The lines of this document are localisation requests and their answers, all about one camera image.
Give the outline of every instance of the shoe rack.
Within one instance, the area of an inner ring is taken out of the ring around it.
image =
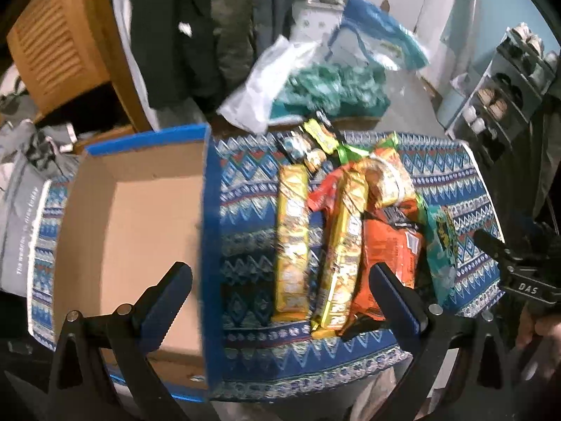
[[[468,141],[489,166],[512,150],[512,141],[527,127],[555,79],[557,54],[548,53],[546,62],[541,40],[533,35],[529,43],[529,35],[519,34],[520,27],[507,28],[481,79],[446,131],[451,139]]]

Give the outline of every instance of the blue plastic bag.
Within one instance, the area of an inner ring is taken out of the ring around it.
[[[339,27],[327,43],[325,60],[349,66],[379,63],[390,71],[413,71],[428,64],[414,34],[366,0],[348,0]]]

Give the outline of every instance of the blue wall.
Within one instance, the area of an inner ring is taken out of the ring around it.
[[[459,52],[464,41],[462,36],[458,36],[458,33],[462,30],[461,8],[463,5],[461,1],[456,1],[457,4],[452,10],[447,29],[444,31],[448,34],[444,35],[442,39],[455,53]],[[555,50],[559,53],[559,43],[531,0],[480,0],[479,8],[479,33],[475,42],[471,65],[480,74],[485,71],[487,64],[489,64],[505,29],[515,27],[520,22],[526,22],[532,32],[543,39],[545,52]],[[442,105],[438,110],[438,120],[446,125],[458,111],[462,98],[453,90],[443,98]]]

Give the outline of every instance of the plastic bag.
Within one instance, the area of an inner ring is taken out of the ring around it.
[[[287,116],[307,115],[319,109],[330,117],[381,117],[390,104],[384,93],[385,71],[319,63],[293,73],[275,98],[271,122],[288,123]]]
[[[226,98],[217,113],[238,128],[264,133],[273,100],[291,72],[312,62],[318,46],[317,42],[292,43],[279,36],[259,57],[245,84]]]
[[[348,0],[339,27],[327,44],[325,60],[349,66],[373,62],[390,71],[413,71],[428,64],[413,33],[366,0]]]

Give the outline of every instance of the person's hand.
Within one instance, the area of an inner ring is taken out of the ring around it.
[[[551,338],[550,362],[541,370],[543,376],[549,378],[561,363],[561,314],[548,315],[535,320],[525,306],[520,315],[516,347],[525,348],[532,341],[534,334]]]

